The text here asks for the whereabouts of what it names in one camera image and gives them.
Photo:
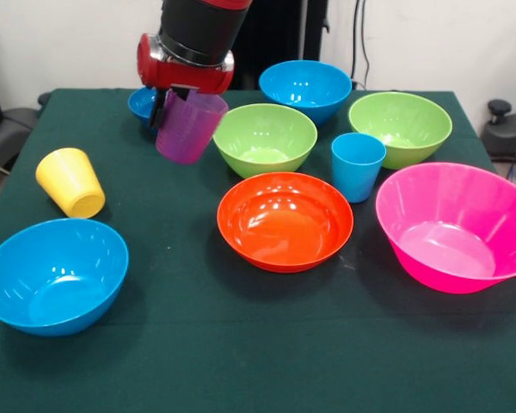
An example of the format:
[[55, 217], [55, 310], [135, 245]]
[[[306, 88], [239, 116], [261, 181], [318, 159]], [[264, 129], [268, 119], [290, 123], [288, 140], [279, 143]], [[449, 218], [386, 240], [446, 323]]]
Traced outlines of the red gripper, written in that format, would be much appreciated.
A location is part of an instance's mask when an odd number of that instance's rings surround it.
[[168, 52], [157, 34], [142, 34], [137, 48], [138, 75], [144, 86], [157, 89], [148, 126], [159, 129], [162, 125], [168, 89], [194, 89], [201, 94], [220, 95], [229, 88], [234, 69], [232, 51], [228, 51], [221, 65], [188, 64]]

